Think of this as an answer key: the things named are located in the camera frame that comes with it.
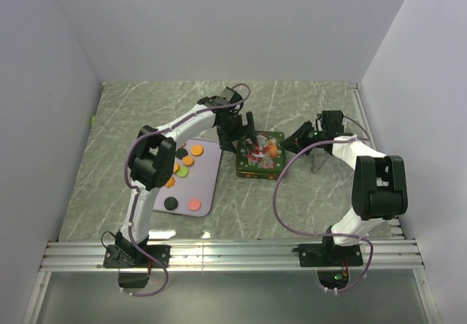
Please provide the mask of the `green cookie tin box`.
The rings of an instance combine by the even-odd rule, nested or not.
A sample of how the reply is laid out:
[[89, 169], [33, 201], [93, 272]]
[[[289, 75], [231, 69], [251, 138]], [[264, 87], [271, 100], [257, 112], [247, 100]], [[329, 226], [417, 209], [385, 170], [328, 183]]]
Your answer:
[[261, 180], [277, 180], [282, 171], [282, 167], [263, 168], [258, 166], [238, 166], [236, 167], [236, 176]]

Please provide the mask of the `gold tin lid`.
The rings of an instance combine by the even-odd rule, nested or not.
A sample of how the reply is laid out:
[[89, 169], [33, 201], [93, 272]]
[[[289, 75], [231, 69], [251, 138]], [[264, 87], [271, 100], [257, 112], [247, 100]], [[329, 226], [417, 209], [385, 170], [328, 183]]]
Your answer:
[[243, 139], [237, 144], [236, 167], [258, 166], [263, 168], [285, 167], [285, 152], [280, 142], [285, 139], [283, 132], [256, 131], [258, 144]]

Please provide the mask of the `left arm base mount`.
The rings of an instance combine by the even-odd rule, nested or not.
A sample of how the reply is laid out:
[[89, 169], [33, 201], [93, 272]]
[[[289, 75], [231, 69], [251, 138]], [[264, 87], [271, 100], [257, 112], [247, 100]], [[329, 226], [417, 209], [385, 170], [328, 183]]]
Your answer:
[[123, 289], [142, 289], [148, 285], [153, 269], [169, 265], [170, 247], [146, 245], [142, 249], [150, 255], [141, 253], [132, 244], [119, 246], [111, 244], [104, 256], [103, 268], [118, 270], [118, 284]]

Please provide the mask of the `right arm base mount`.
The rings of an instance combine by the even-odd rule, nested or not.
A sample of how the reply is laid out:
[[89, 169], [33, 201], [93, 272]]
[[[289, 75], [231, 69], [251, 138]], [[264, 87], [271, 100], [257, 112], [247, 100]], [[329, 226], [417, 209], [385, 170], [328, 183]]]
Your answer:
[[362, 266], [359, 245], [349, 247], [333, 244], [299, 244], [295, 251], [301, 268], [336, 267], [336, 270], [317, 270], [320, 284], [334, 292], [343, 290], [350, 283], [350, 267]]

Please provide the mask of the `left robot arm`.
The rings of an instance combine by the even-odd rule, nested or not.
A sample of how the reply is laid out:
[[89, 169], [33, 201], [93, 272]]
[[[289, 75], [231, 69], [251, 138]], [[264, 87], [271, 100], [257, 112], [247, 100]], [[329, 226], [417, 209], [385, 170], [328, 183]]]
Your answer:
[[234, 144], [255, 138], [254, 120], [247, 112], [243, 124], [240, 111], [248, 100], [251, 88], [245, 83], [224, 88], [221, 94], [206, 96], [184, 115], [153, 128], [141, 128], [124, 163], [124, 180], [131, 190], [131, 199], [123, 226], [115, 237], [120, 257], [131, 267], [141, 266], [149, 255], [149, 219], [160, 188], [173, 172], [176, 151], [182, 144], [211, 128], [217, 130], [221, 150], [236, 152]]

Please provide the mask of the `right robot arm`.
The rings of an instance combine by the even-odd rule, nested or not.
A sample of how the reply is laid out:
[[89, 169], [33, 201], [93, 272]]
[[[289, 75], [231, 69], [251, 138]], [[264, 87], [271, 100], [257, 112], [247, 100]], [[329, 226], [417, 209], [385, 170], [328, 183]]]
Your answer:
[[369, 147], [369, 135], [361, 125], [363, 137], [347, 133], [345, 120], [357, 123], [340, 110], [324, 110], [314, 122], [306, 121], [280, 142], [282, 149], [295, 154], [280, 177], [314, 148], [338, 158], [354, 172], [350, 210], [321, 235], [321, 256], [330, 265], [339, 264], [346, 258], [348, 247], [359, 244], [372, 229], [404, 214], [408, 207], [403, 158]]

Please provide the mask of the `black sandwich cookie bottom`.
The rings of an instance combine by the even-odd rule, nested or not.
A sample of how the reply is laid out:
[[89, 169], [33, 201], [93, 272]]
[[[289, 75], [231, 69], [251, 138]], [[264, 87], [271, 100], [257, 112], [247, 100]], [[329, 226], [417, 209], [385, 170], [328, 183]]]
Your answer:
[[169, 196], [163, 201], [164, 208], [169, 211], [175, 210], [178, 207], [178, 204], [178, 200], [173, 196]]

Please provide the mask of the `round tan biscuit top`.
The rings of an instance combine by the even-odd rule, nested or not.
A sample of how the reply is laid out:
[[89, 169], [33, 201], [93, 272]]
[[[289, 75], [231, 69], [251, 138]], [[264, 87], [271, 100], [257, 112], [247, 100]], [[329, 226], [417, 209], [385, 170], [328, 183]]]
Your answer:
[[195, 144], [190, 148], [190, 153], [193, 156], [200, 156], [204, 153], [204, 148], [200, 144]]

